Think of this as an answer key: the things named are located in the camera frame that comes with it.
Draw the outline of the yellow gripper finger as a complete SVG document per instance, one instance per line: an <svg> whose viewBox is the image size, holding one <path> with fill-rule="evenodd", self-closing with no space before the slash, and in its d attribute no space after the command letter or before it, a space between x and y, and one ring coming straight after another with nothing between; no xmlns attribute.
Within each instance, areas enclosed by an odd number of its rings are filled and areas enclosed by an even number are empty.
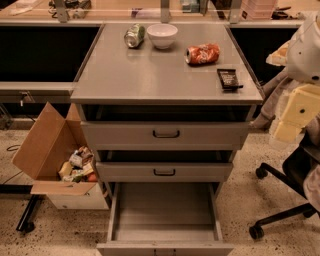
<svg viewBox="0 0 320 256"><path fill-rule="evenodd" d="M273 139L282 143L293 142L319 112L319 86L304 84L291 92L286 91L276 108Z"/></svg>

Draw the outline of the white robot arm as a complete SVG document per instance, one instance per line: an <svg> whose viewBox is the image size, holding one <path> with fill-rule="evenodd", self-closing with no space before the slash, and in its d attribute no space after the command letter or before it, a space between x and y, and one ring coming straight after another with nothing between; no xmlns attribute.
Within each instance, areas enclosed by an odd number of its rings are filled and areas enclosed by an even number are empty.
<svg viewBox="0 0 320 256"><path fill-rule="evenodd" d="M279 98L270 130L274 141L294 142L320 112L319 16L319 12L310 15L289 41L286 71L298 86Z"/></svg>

